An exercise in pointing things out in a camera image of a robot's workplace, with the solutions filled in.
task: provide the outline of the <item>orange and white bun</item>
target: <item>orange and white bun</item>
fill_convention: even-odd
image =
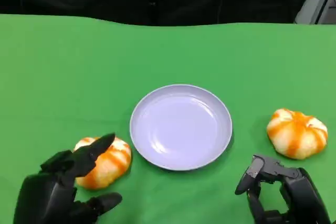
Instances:
[[[75,146],[78,148],[90,145],[98,137],[85,137]],[[123,175],[131,164],[131,148],[119,138],[115,138],[106,152],[96,160],[96,167],[85,177],[76,178],[78,185],[88,189],[100,189],[110,185],[115,179]]]
[[[328,138],[327,127],[321,121],[287,109],[279,109],[273,114],[267,134],[277,152],[295,159],[319,153]]]

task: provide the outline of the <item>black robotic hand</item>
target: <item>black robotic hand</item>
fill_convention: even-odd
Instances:
[[[14,224],[91,224],[122,200],[118,193],[75,201],[75,178],[87,175],[98,156],[112,144],[108,134],[77,151],[63,151],[41,165],[38,174],[25,178],[16,205]]]
[[[260,182],[275,181],[281,182],[280,192],[289,209],[284,214],[277,210],[264,211],[259,201]],[[254,155],[235,194],[244,192],[256,224],[331,224],[324,203],[303,168],[285,168],[276,159]]]

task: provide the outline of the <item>green table surface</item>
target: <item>green table surface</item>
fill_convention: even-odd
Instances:
[[[262,153],[304,167],[336,219],[336,28],[276,24],[138,27],[78,17],[0,15],[0,223],[12,222],[24,177],[85,136],[112,131],[131,144],[129,120],[148,92],[189,83],[216,94],[234,126],[229,149],[192,172],[170,172],[133,148],[131,170],[101,191],[123,202],[99,223],[253,223],[236,185]],[[274,151],[266,125],[278,108],[315,115],[327,148],[304,161]],[[279,184],[266,209],[286,210]]]

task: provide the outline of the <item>orange stripe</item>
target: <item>orange stripe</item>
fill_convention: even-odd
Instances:
[[[90,138],[89,137],[84,137],[82,139],[83,142],[90,143]]]
[[[291,125],[292,139],[289,141],[287,155],[289,157],[295,157],[297,150],[300,148],[302,135],[305,131],[305,127],[301,124],[293,123]]]
[[[267,131],[269,137],[274,137],[279,131],[283,130],[291,121],[281,122]]]
[[[126,167],[125,165],[117,158],[113,155],[113,153],[111,152],[105,152],[105,154],[107,155],[107,158],[113,162],[115,164],[115,166],[118,168],[119,170],[119,176],[122,175],[125,171],[126,171]]]
[[[126,150],[121,150],[121,153],[124,154],[127,163],[131,162],[131,157]]]
[[[323,148],[324,148],[323,140],[321,139],[320,134],[317,133],[317,132],[315,131],[314,128],[311,128],[311,129],[310,129],[310,132],[313,133],[314,136],[315,136],[316,144],[317,144],[317,147],[316,147],[316,153],[319,153],[319,152],[322,151]]]
[[[88,175],[85,176],[83,180],[84,186],[89,189],[96,189],[97,187],[96,175],[97,175],[97,169],[94,168],[92,171],[89,172]]]
[[[322,132],[322,134],[324,135],[324,138],[326,139],[327,141],[327,138],[328,138],[328,134],[326,131],[322,130],[322,129],[318,129],[318,128],[314,128],[315,130],[319,130],[320,132]]]
[[[280,117],[279,113],[274,113],[274,114],[272,115],[271,120],[274,119],[274,118],[278,118],[278,117]]]
[[[283,108],[283,110],[287,111],[287,112],[288,112],[289,114],[291,114],[292,116],[295,115],[295,112],[294,112],[294,111],[291,111],[291,110],[289,110],[289,109],[285,109],[285,108]]]

